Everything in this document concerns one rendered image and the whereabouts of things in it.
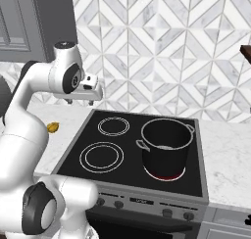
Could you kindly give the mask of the grey drawer front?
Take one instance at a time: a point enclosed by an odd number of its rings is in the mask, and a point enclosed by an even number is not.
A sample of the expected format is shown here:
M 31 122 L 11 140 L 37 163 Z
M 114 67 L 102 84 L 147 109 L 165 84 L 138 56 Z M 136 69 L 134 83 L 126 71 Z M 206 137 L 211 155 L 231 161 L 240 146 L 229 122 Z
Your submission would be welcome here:
M 251 216 L 251 213 L 216 208 L 213 222 L 226 225 L 250 226 L 246 225 L 244 222 L 249 215 Z

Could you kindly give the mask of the black oven door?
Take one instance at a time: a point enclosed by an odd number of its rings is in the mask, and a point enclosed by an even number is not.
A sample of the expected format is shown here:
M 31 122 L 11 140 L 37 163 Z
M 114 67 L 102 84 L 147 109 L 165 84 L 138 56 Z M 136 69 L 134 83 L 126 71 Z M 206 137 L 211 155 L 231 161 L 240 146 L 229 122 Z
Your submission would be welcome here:
M 99 239 L 197 239 L 199 227 L 171 225 L 163 227 L 135 219 L 88 213 L 89 223 Z

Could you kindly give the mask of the black cooking pot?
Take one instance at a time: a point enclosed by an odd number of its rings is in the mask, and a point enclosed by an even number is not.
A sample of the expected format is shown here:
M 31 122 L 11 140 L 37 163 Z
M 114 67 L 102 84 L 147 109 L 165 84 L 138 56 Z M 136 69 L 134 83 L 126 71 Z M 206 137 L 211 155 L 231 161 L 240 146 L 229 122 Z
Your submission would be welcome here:
M 177 119 L 151 119 L 141 128 L 136 145 L 142 150 L 142 164 L 153 178 L 174 181 L 185 173 L 195 128 Z

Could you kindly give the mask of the yellow lemon wedge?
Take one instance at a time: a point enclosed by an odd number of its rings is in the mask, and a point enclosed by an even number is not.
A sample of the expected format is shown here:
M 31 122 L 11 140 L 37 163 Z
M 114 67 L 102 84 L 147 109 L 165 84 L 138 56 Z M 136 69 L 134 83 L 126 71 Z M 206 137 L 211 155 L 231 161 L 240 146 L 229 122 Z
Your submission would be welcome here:
M 56 122 L 56 121 L 50 122 L 50 123 L 47 124 L 47 131 L 49 133 L 55 133 L 55 132 L 58 131 L 59 125 L 60 124 L 58 122 Z

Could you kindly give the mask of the grey stove with black hob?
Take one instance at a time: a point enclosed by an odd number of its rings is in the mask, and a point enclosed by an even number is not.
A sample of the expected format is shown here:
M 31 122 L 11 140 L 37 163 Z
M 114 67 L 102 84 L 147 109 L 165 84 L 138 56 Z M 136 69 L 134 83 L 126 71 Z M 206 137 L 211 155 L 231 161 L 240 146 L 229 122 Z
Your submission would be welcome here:
M 185 173 L 174 181 L 162 181 L 149 175 L 142 164 L 142 150 L 135 141 L 149 120 L 168 118 L 191 124 L 195 128 Z M 201 137 L 197 119 L 130 114 L 103 110 L 92 111 L 82 124 L 64 156 L 54 168 L 59 175 L 84 178 L 96 183 L 104 209 L 136 212 L 173 218 L 200 229 L 209 204 Z M 117 209 L 115 201 L 124 207 Z M 163 209 L 173 211 L 164 217 Z M 194 219 L 187 221 L 183 214 Z

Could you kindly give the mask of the dark grey rounded object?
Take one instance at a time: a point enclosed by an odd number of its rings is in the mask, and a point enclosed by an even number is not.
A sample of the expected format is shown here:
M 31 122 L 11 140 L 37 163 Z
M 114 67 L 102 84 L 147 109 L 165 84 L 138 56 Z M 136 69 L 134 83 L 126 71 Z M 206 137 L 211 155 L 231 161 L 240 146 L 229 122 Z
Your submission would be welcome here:
M 12 100 L 11 89 L 5 78 L 0 75 L 0 118 L 6 114 Z

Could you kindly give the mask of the grey wall cupboard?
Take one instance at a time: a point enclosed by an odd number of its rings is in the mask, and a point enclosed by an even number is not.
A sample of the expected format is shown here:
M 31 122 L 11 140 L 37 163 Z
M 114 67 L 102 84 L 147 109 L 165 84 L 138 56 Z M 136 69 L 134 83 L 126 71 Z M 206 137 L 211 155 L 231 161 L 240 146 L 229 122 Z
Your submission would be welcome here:
M 0 0 L 0 62 L 51 62 L 61 41 L 77 43 L 73 0 Z

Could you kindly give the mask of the brown wooden shelf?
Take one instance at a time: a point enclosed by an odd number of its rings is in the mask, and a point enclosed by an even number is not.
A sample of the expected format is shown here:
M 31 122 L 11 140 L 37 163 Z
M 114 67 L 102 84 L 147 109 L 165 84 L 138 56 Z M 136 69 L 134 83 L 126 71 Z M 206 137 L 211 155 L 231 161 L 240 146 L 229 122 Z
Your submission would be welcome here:
M 245 59 L 251 65 L 251 45 L 241 45 L 240 53 L 245 57 Z

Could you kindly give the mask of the grey base cupboard door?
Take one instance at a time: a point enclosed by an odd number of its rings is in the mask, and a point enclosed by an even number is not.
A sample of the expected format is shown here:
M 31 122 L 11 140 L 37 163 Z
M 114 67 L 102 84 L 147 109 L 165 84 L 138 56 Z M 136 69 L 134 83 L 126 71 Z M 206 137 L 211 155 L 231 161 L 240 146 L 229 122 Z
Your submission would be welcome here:
M 197 239 L 251 239 L 251 228 L 203 221 Z

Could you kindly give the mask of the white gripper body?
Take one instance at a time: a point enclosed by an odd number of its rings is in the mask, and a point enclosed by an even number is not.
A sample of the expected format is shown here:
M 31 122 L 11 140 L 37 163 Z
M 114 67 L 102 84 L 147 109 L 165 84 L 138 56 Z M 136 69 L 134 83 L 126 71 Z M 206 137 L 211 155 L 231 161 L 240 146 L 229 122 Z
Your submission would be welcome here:
M 89 85 L 81 85 L 70 94 L 55 94 L 58 99 L 100 101 L 103 98 L 103 90 L 100 85 L 92 88 Z

